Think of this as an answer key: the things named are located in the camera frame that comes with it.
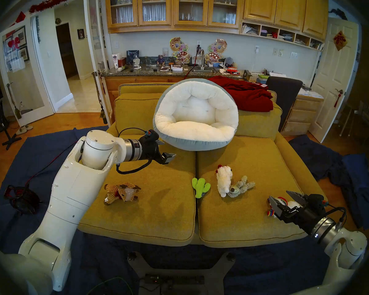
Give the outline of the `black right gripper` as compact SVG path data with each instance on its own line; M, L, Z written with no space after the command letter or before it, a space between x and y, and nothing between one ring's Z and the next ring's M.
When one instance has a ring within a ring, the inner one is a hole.
M294 191L286 191L295 202L305 202L305 205L295 204L289 207L287 199L283 197L269 197L268 217L276 217L289 224L293 223L306 233L313 233L313 229L319 221L326 216L325 198L321 194L302 194Z

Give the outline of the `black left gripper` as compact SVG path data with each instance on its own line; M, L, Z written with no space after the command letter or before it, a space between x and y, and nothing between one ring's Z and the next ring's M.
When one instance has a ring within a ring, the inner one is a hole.
M169 164L176 156L175 153L159 151L159 146L165 143L159 140L159 134L154 130L148 130L144 136L140 138L142 154L140 160L148 160L146 164L151 164L154 160L159 164Z

